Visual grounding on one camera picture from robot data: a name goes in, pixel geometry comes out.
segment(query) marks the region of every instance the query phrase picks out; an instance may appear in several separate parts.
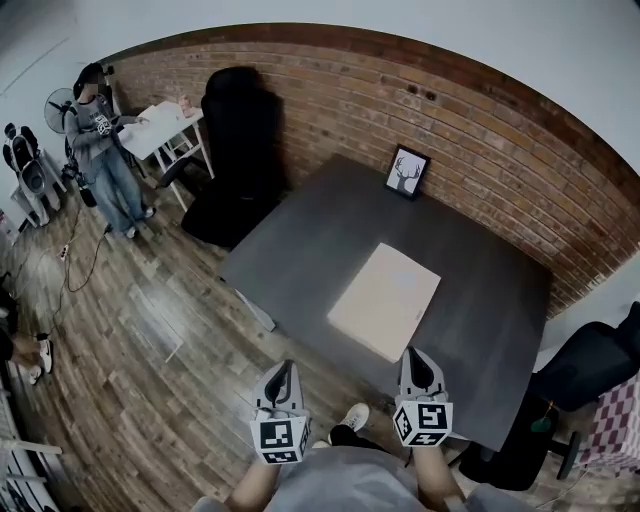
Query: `power strip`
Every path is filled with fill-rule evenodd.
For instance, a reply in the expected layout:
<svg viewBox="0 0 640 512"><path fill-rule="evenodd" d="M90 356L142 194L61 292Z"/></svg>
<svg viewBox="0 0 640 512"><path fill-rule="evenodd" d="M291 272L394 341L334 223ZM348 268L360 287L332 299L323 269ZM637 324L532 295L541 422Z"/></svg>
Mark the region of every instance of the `power strip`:
<svg viewBox="0 0 640 512"><path fill-rule="evenodd" d="M65 245L62 250L60 251L60 259L62 261L64 261L65 259L67 259L67 254L69 254L69 244Z"/></svg>

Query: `gray t-shirt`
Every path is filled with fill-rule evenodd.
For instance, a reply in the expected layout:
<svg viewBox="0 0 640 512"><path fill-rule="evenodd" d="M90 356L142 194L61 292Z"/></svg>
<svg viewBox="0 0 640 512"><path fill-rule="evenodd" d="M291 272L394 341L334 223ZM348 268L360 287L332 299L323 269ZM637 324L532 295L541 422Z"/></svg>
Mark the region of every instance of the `gray t-shirt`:
<svg viewBox="0 0 640 512"><path fill-rule="evenodd" d="M65 134L80 171L88 181L92 181L91 161L115 144L116 128L135 122L135 117L116 117L107 99L100 94L89 103L75 101L72 106L76 113L69 111L65 114ZM111 124L112 121L115 124L111 133L101 135L98 125L105 122Z"/></svg>
<svg viewBox="0 0 640 512"><path fill-rule="evenodd" d="M394 510L425 512L418 501L417 478L396 457L378 450L336 446L312 449L299 464L282 468L277 491L266 512ZM530 512L528 505L491 486L480 486L451 512ZM229 512L212 498L202 498L192 512Z"/></svg>

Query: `black office chair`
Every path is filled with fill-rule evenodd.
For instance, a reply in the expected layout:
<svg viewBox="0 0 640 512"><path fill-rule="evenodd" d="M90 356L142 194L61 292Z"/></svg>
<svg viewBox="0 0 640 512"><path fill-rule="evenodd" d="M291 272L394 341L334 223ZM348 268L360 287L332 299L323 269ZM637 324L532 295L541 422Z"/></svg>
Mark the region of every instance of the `black office chair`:
<svg viewBox="0 0 640 512"><path fill-rule="evenodd" d="M640 370L640 303L613 328L590 322L578 329L542 370L534 374L511 431L499 452L471 443L458 459L460 472L500 489L531 487L547 452L563 457L558 480L565 479L575 461L581 437L573 432L568 444L553 440L558 409L571 412L597 401ZM546 414L543 431L534 427Z"/></svg>
<svg viewBox="0 0 640 512"><path fill-rule="evenodd" d="M233 248L275 208L285 186L278 151L282 101L262 87L255 69L234 67L211 76L202 110L215 179L195 191L182 228ZM183 176L186 165L178 163L161 186Z"/></svg>

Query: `checkered cloth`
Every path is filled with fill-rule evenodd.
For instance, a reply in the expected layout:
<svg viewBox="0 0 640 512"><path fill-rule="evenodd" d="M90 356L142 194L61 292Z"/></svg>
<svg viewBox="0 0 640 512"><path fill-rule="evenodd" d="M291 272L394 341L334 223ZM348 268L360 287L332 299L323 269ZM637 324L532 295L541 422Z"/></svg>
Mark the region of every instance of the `checkered cloth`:
<svg viewBox="0 0 640 512"><path fill-rule="evenodd" d="M640 468L640 374L600 397L591 433L576 465L635 471Z"/></svg>

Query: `red brick wall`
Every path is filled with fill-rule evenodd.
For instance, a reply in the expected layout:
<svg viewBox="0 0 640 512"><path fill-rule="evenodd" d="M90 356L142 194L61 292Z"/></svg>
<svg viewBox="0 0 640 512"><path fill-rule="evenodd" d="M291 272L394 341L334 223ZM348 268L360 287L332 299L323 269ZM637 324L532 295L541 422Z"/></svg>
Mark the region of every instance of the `red brick wall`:
<svg viewBox="0 0 640 512"><path fill-rule="evenodd" d="M397 143L429 155L426 194L553 271L550 316L640 242L640 178L620 156L549 99L460 55L370 31L265 24L176 36L107 61L132 109L185 93L199 102L215 70L256 67L284 99L295 185L334 152L381 172Z"/></svg>

